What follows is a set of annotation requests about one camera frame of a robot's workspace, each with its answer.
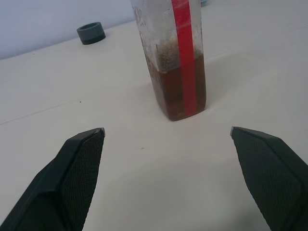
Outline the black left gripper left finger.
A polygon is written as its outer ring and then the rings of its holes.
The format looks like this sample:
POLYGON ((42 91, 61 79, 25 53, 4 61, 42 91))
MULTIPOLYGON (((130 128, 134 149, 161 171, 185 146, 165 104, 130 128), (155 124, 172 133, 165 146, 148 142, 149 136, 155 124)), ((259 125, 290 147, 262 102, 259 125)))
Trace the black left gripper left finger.
POLYGON ((31 181, 0 231, 82 231, 97 185, 104 128, 79 133, 31 181))

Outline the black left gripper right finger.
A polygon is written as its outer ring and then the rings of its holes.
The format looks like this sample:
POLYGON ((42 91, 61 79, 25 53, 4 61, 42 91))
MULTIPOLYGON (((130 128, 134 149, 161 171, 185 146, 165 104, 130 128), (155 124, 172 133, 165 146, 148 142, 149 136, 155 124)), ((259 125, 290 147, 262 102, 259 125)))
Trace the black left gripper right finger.
POLYGON ((282 139, 232 127, 245 183, 271 231, 308 231, 308 164, 282 139))

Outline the clear bottle with red stripe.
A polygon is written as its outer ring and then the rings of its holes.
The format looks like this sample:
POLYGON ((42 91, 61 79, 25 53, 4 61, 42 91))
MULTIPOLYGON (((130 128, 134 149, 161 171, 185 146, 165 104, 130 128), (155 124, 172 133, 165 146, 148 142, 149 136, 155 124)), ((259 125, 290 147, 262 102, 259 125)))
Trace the clear bottle with red stripe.
POLYGON ((171 121, 206 104, 200 0, 130 0, 157 102, 171 121))

